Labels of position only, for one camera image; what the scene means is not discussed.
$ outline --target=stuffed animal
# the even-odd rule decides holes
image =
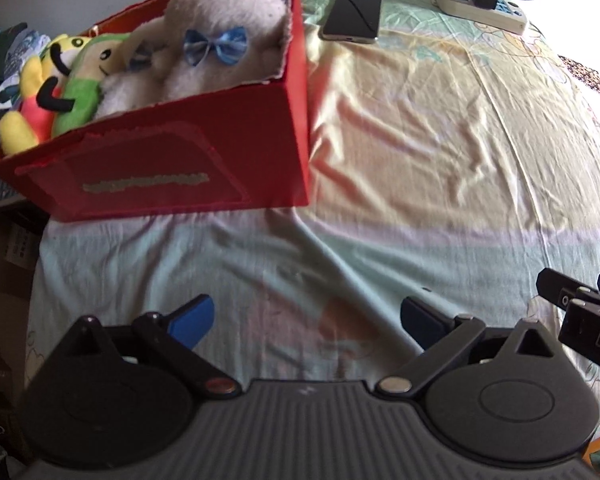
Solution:
[[[282,65],[287,13],[284,0],[170,0],[164,26],[178,61],[162,100],[275,75]]]
[[[5,155],[23,152],[49,139],[56,114],[38,106],[38,91],[48,78],[55,77],[58,96],[75,57],[89,40],[61,34],[40,56],[32,56],[24,64],[20,73],[20,110],[9,111],[0,120],[0,145]]]
[[[93,38],[74,61],[71,75],[61,98],[53,96],[58,81],[51,77],[38,93],[38,104],[58,112],[51,132],[57,137],[83,126],[93,117],[100,102],[100,82],[110,74],[124,70],[120,44],[128,34],[102,34]]]
[[[94,115],[99,119],[114,113],[156,104],[174,57],[166,49],[164,18],[143,23],[120,45],[126,72],[112,74],[100,83],[102,101]]]

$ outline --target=smartphone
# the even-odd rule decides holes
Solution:
[[[373,43],[378,39],[382,0],[336,0],[322,28],[325,40]]]

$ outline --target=red box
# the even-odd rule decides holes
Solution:
[[[129,32],[160,16],[147,0],[97,24]],[[61,221],[308,204],[301,0],[282,78],[135,110],[17,155],[0,178]]]

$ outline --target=bed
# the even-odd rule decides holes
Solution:
[[[329,1],[303,0],[311,205],[49,222],[27,380],[78,316],[126,323],[200,293],[216,322],[196,352],[243,384],[377,381],[419,352],[409,295],[558,330],[538,272],[600,272],[600,122],[582,88],[534,28],[384,0],[378,44],[325,42]],[[571,357],[600,400],[600,369]]]

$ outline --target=power strip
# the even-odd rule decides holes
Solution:
[[[438,7],[446,14],[491,25],[514,34],[524,34],[528,25],[525,13],[513,2],[498,0],[495,9],[481,9],[476,7],[472,0],[437,0],[437,2]]]

